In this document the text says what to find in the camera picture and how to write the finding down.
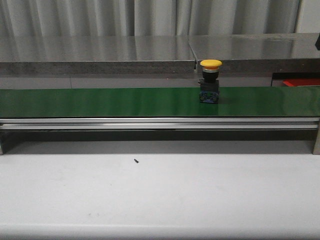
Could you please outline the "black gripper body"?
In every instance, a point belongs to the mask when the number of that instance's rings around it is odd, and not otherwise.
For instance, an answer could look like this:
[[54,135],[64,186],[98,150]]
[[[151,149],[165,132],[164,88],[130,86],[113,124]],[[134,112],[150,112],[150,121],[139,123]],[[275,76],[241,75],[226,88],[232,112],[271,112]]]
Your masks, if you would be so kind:
[[320,50],[320,35],[318,36],[316,42],[315,42],[315,47],[317,50]]

